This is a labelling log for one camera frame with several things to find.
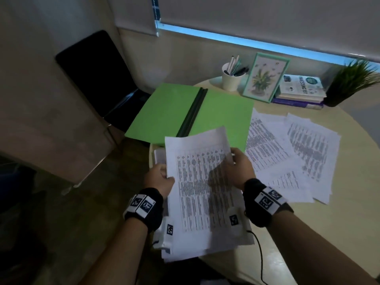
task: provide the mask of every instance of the purple book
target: purple book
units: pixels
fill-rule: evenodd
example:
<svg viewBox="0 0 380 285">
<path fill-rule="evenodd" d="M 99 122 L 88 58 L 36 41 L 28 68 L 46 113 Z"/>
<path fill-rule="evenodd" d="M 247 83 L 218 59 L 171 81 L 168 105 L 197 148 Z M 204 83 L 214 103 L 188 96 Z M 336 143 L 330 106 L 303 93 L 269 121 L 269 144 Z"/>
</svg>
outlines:
<svg viewBox="0 0 380 285">
<path fill-rule="evenodd" d="M 274 97 L 271 102 L 275 104 L 282 104 L 282 105 L 301 107 L 301 108 L 306 108 L 306 109 L 314 109 L 314 110 L 321 110 L 323 108 L 323 103 L 294 101 L 294 100 L 280 99 L 280 98 L 274 98 Z"/>
</svg>

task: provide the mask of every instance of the chair backrest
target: chair backrest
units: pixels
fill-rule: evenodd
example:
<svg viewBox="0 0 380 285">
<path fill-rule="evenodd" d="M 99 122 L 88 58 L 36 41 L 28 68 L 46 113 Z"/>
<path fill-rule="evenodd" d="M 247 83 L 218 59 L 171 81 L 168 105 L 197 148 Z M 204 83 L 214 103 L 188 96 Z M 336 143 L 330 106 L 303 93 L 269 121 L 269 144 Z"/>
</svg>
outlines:
<svg viewBox="0 0 380 285">
<path fill-rule="evenodd" d="M 102 117 L 137 89 L 123 58 L 104 30 L 63 50 L 55 60 Z"/>
</svg>

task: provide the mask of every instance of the roller blind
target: roller blind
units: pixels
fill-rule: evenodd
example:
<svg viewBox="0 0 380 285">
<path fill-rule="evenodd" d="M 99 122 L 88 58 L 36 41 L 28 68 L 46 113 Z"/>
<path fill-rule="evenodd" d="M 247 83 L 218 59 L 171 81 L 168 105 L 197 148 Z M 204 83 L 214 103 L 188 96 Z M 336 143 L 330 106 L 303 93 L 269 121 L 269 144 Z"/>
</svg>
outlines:
<svg viewBox="0 0 380 285">
<path fill-rule="evenodd" d="M 159 0 L 161 22 L 380 61 L 380 0 Z"/>
<path fill-rule="evenodd" d="M 108 0 L 116 27 L 156 35 L 152 0 Z"/>
</svg>

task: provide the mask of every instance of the framed picture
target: framed picture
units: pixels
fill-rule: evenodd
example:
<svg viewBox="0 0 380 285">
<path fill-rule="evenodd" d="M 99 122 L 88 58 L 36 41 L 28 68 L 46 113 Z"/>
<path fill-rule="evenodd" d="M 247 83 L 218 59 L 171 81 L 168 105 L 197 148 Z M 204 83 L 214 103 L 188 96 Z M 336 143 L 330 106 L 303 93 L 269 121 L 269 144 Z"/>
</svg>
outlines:
<svg viewBox="0 0 380 285">
<path fill-rule="evenodd" d="M 243 96 L 270 103 L 290 60 L 257 53 Z"/>
</svg>

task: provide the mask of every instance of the wooden table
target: wooden table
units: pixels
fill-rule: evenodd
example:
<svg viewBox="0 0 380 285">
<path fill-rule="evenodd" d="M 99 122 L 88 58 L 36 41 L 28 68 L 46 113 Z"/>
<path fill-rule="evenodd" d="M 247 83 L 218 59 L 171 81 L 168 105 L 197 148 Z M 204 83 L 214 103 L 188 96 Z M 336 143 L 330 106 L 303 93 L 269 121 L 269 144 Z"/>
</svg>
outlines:
<svg viewBox="0 0 380 285">
<path fill-rule="evenodd" d="M 238 88 L 241 93 L 243 84 Z M 195 86 L 219 90 L 221 77 Z M 317 233 L 364 268 L 371 276 L 380 273 L 380 150 L 360 125 L 339 107 L 311 110 L 255 101 L 260 113 L 310 118 L 342 137 L 329 205 L 292 203 L 295 214 Z M 252 225 L 263 249 L 264 276 L 268 284 L 296 284 L 266 229 Z M 221 274 L 262 284 L 260 252 L 257 245 L 201 257 Z"/>
</svg>

